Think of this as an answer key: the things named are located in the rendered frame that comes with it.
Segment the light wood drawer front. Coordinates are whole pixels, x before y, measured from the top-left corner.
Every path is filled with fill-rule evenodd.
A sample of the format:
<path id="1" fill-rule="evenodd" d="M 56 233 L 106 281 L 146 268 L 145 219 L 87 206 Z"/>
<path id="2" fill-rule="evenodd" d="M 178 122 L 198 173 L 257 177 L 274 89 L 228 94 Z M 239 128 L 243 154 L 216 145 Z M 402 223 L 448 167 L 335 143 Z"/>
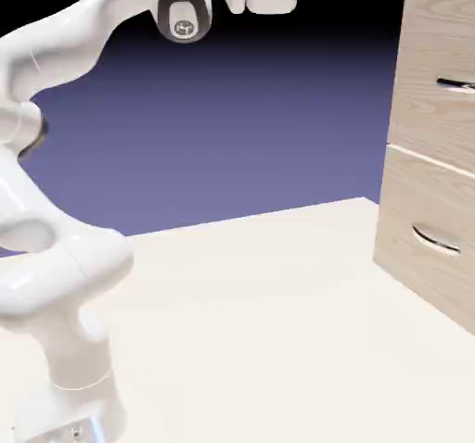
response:
<path id="1" fill-rule="evenodd" d="M 388 146 L 374 261 L 475 335 L 475 173 Z"/>
<path id="2" fill-rule="evenodd" d="M 475 172 L 475 0 L 404 0 L 388 142 Z"/>

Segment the light wood cabinet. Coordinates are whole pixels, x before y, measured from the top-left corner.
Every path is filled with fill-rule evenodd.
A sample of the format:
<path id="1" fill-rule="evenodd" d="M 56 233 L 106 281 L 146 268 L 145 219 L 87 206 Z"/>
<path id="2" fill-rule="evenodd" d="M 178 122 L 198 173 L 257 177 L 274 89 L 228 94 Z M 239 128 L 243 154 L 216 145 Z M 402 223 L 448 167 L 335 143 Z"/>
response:
<path id="1" fill-rule="evenodd" d="M 404 0 L 374 260 L 475 335 L 475 0 Z"/>

